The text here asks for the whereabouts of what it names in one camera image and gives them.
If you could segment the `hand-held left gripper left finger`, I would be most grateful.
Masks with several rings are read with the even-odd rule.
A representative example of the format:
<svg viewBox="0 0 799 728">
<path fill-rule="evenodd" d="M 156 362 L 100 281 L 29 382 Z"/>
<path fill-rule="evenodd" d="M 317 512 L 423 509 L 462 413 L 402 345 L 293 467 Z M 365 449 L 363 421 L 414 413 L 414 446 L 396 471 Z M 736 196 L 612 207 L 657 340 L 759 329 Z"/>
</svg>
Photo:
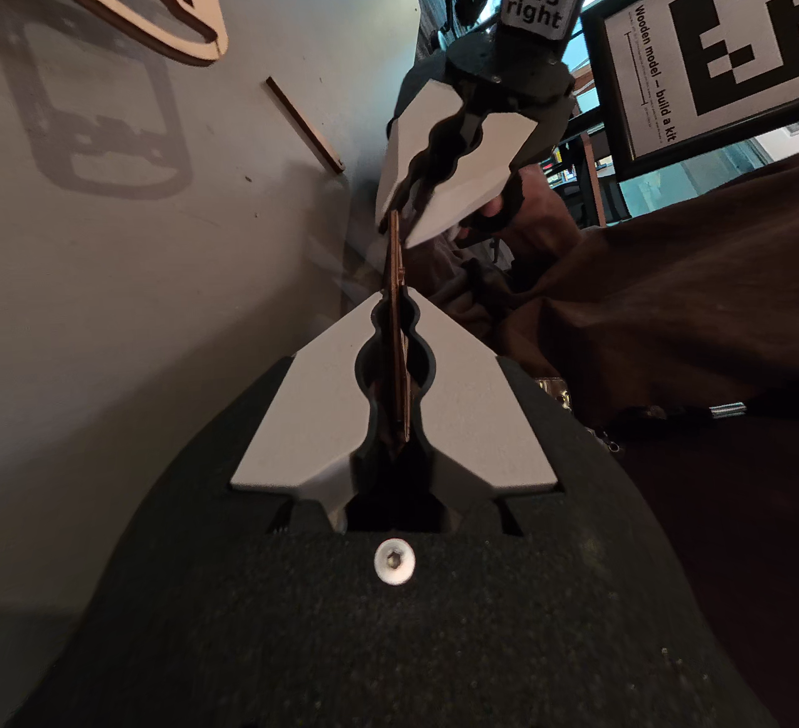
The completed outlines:
<svg viewBox="0 0 799 728">
<path fill-rule="evenodd" d="M 376 438 L 370 386 L 380 373 L 381 335 L 372 294 L 298 351 L 268 406 L 231 486 L 296 500 L 351 500 Z"/>
</svg>

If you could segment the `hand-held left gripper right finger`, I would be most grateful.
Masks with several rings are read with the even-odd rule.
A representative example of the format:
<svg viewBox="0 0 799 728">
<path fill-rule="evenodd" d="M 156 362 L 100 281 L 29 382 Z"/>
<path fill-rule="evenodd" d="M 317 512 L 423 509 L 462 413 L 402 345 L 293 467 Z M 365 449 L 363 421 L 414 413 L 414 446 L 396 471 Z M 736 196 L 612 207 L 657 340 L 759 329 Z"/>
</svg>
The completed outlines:
<svg viewBox="0 0 799 728">
<path fill-rule="evenodd" d="M 555 489 L 558 478 L 493 351 L 417 290 L 407 295 L 419 313 L 414 332 L 434 362 L 417 403 L 434 496 L 493 500 Z"/>
</svg>

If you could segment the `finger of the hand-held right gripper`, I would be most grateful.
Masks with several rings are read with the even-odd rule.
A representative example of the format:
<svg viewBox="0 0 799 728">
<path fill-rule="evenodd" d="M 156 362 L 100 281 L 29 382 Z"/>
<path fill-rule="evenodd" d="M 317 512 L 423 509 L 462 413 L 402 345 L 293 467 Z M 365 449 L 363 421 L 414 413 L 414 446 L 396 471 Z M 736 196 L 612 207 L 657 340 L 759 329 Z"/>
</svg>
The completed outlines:
<svg viewBox="0 0 799 728">
<path fill-rule="evenodd" d="M 408 234 L 453 234 L 463 218 L 450 191 L 461 185 L 467 157 L 466 104 L 449 84 L 425 83 L 389 131 L 375 201 L 375 226 L 384 233 L 390 213 L 412 204 Z"/>
<path fill-rule="evenodd" d="M 511 177 L 511 163 L 534 133 L 538 121 L 518 113 L 488 114 L 478 145 L 454 162 L 453 172 L 432 187 L 431 194 L 407 232 L 406 249 L 421 245 L 480 214 L 498 198 Z"/>
</svg>

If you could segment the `wooden frame sheet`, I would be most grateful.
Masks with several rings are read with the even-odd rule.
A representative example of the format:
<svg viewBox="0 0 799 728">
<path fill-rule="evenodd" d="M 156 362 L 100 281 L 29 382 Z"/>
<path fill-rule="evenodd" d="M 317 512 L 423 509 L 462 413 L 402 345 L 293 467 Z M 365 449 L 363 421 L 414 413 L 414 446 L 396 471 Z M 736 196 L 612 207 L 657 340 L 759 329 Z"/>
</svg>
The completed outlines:
<svg viewBox="0 0 799 728">
<path fill-rule="evenodd" d="M 384 295 L 387 299 L 385 329 L 385 402 L 388 420 L 389 454 L 396 460 L 411 438 L 412 380 L 407 369 L 408 340 L 403 328 L 403 288 L 405 270 L 400 240 L 400 213 L 387 213 L 387 255 L 384 270 Z"/>
</svg>

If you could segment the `person's right hand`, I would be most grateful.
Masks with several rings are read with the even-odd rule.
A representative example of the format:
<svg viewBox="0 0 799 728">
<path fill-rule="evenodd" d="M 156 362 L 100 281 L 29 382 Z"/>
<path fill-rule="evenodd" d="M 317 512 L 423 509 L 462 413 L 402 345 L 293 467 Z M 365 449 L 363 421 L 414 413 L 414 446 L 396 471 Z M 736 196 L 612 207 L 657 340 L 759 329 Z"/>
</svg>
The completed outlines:
<svg viewBox="0 0 799 728">
<path fill-rule="evenodd" d="M 475 301 L 494 311 L 544 297 L 568 301 L 565 259 L 584 240 L 539 165 L 525 166 L 518 176 L 521 207 L 511 223 L 496 234 L 513 256 L 511 272 L 485 268 L 471 275 Z"/>
</svg>

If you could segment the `wooden strip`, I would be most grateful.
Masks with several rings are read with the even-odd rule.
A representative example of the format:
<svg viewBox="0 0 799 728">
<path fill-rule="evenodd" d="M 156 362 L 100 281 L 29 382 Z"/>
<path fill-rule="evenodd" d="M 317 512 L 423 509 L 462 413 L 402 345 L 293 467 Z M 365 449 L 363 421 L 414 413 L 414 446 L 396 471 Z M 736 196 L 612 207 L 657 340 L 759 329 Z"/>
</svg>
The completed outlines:
<svg viewBox="0 0 799 728">
<path fill-rule="evenodd" d="M 310 121 L 305 114 L 294 104 L 285 91 L 274 80 L 268 76 L 263 87 L 274 100 L 275 104 L 282 110 L 288 121 L 294 126 L 298 134 L 304 139 L 325 166 L 335 176 L 345 173 L 346 167 L 335 148 L 328 142 L 324 134 L 315 124 Z"/>
</svg>

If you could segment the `framed tag sign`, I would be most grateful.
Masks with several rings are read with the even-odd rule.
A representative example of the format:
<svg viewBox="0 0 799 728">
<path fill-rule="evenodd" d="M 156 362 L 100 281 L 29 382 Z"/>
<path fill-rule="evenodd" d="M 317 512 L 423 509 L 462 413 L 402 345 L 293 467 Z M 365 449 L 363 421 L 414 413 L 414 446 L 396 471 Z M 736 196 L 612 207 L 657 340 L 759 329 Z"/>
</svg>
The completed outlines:
<svg viewBox="0 0 799 728">
<path fill-rule="evenodd" d="M 601 0 L 582 15 L 623 181 L 797 122 L 798 0 Z"/>
</svg>

